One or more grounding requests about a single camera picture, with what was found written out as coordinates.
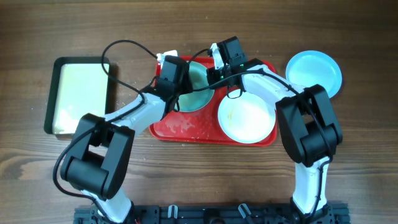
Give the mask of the light blue plate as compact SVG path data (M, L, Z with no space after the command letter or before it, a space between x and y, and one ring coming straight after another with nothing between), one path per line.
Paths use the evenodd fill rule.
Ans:
M321 85L330 98L343 83L339 65L329 55L316 50L306 50L294 55L285 69L286 79L292 83L311 87Z
M198 63L191 62L189 68L189 77L194 90L207 87L207 68ZM214 95L214 90L206 89L202 91L194 91L192 93L180 95L178 99L179 106L175 105L175 110L181 112L193 112L205 107Z

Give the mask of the white plate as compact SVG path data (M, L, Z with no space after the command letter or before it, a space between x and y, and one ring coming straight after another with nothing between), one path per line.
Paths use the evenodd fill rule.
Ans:
M218 122L227 137L243 144L262 141L274 129L275 110L260 97L239 90L221 100Z

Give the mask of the light blue plate top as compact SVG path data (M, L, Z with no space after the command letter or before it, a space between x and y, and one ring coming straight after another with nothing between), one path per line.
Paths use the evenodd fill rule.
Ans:
M339 65L329 55L316 50L306 50L294 55L285 69L286 79L292 83L311 87L321 85L330 98L343 83Z

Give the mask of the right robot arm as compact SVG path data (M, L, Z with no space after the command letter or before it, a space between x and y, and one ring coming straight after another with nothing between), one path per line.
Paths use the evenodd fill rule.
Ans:
M292 203L302 218L319 217L327 205L328 166L343 140L326 90L294 84L263 61L249 60L237 37L212 44L208 55L214 61L208 71L211 89L238 86L275 108L282 144L295 162Z

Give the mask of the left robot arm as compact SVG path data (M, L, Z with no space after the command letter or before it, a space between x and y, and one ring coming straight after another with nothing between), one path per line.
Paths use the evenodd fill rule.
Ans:
M134 138L171 111L190 93L189 63L167 55L161 73L125 107L99 117L84 115L71 143L53 168L53 182L66 195L87 198L97 209L94 221L134 223L134 204L121 186Z

